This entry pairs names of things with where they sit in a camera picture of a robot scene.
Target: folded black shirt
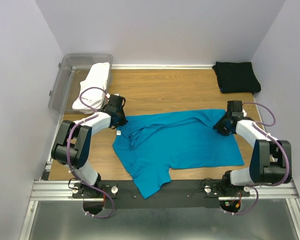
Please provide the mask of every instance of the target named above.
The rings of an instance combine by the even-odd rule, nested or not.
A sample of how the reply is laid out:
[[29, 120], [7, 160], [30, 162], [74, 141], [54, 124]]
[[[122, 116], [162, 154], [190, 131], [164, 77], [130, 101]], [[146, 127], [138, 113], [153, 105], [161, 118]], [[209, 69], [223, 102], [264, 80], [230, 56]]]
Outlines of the folded black shirt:
[[216, 62], [215, 71], [220, 91], [226, 93], [258, 93], [261, 91], [251, 62]]

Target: transparent plastic bin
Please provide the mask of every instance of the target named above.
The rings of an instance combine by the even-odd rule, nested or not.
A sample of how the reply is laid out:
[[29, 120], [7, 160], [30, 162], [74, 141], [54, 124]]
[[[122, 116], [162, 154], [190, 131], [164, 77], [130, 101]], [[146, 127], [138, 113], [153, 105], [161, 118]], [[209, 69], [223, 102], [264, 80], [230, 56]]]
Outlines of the transparent plastic bin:
[[84, 110], [73, 110], [72, 104], [79, 96], [80, 82], [86, 79], [92, 65], [109, 63], [107, 91], [112, 82], [113, 57], [107, 53], [71, 53], [63, 57], [52, 92], [49, 108], [59, 113], [80, 113]]

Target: metal floor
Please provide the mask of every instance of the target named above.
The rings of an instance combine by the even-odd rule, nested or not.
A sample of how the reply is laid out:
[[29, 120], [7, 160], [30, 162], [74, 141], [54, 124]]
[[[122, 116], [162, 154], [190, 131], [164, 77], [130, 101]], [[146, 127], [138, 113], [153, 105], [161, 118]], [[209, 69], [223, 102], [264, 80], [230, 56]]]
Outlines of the metal floor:
[[[253, 203], [243, 200], [243, 208]], [[260, 199], [248, 214], [213, 208], [118, 209], [115, 216], [85, 216], [81, 201], [40, 201], [31, 240], [295, 240], [285, 199]]]

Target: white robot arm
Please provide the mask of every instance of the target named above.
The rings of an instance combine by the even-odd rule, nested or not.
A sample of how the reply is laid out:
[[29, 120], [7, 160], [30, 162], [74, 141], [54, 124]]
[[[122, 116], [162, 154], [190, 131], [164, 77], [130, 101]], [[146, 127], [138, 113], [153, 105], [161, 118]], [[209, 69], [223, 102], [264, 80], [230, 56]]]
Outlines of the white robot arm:
[[[286, 173], [286, 161], [277, 145], [258, 131], [258, 126], [246, 117], [241, 101], [228, 101], [224, 116], [213, 126], [221, 135], [238, 134], [252, 147], [253, 153], [250, 166], [240, 170], [227, 171], [222, 180], [232, 186], [245, 186], [257, 183], [275, 184], [283, 179]], [[289, 174], [285, 183], [291, 180], [291, 145], [286, 140], [278, 140], [284, 149], [288, 162]]]
[[73, 126], [81, 121], [84, 123], [80, 124], [73, 133], [73, 138], [76, 140], [75, 143], [70, 145], [70, 160], [71, 165], [74, 167], [73, 171], [75, 175], [81, 180], [88, 183], [91, 186], [100, 188], [101, 176], [92, 168], [88, 161], [90, 142], [92, 135], [106, 128], [115, 129], [118, 126], [127, 123], [123, 107], [125, 105], [125, 98], [118, 95], [111, 95], [102, 110], [94, 113], [97, 115], [85, 122], [85, 118], [78, 121], [65, 120], [61, 123], [55, 138], [51, 157], [57, 160], [60, 164], [68, 166], [67, 162], [67, 141], [70, 130]]

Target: wooden table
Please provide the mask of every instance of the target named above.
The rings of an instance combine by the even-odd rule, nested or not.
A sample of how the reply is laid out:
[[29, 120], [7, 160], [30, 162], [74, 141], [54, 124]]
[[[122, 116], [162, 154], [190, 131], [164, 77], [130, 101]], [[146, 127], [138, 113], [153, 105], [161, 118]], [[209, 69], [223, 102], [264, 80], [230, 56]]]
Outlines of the wooden table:
[[[83, 81], [88, 71], [77, 73]], [[222, 94], [212, 69], [117, 69], [112, 70], [113, 82], [109, 93], [119, 93], [126, 98], [126, 116], [158, 114], [198, 109], [226, 109], [227, 101], [253, 102], [251, 93]], [[255, 105], [245, 105], [248, 116], [260, 121]], [[83, 114], [65, 114], [64, 120], [80, 120]], [[91, 139], [89, 161], [103, 180], [131, 180], [112, 144], [116, 131], [104, 129]], [[235, 139], [240, 148], [244, 166], [200, 167], [170, 169], [173, 180], [219, 179], [227, 170], [246, 168], [250, 164], [252, 147], [240, 136]], [[53, 161], [49, 180], [64, 181], [72, 177], [68, 169]]]

